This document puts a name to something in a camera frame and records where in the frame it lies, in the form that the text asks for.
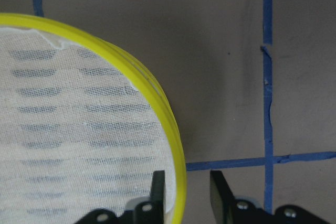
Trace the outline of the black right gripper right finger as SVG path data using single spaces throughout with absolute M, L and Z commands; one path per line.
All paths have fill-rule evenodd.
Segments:
M 295 205 L 283 205 L 269 214 L 248 200 L 236 198 L 219 170 L 210 171 L 210 197 L 217 223 L 327 223 Z

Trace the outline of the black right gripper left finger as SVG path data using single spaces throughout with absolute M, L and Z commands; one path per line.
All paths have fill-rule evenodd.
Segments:
M 164 223 L 165 171 L 153 172 L 151 190 L 147 197 L 130 200 L 121 216 L 106 209 L 95 209 L 77 221 L 83 223 Z

